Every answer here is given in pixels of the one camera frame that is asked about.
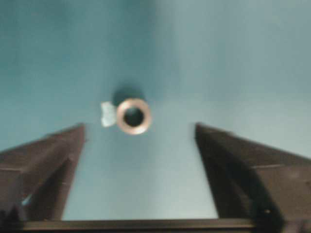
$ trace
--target copper ring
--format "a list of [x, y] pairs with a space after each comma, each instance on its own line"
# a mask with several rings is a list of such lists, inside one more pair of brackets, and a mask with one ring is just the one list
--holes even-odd
[[[131, 126], [124, 120], [125, 112], [130, 108], [138, 108], [143, 114], [143, 120], [137, 126]], [[151, 125], [151, 119], [149, 106], [141, 99], [126, 99], [117, 108], [117, 124], [121, 130], [128, 134], [141, 134], [146, 132]]]

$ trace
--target blurry surface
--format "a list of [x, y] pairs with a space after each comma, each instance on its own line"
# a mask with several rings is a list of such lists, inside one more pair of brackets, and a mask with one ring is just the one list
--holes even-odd
[[[0, 0], [0, 150], [74, 125], [64, 219], [215, 217], [194, 123], [309, 156], [311, 1]], [[133, 87], [153, 124], [101, 126]]]

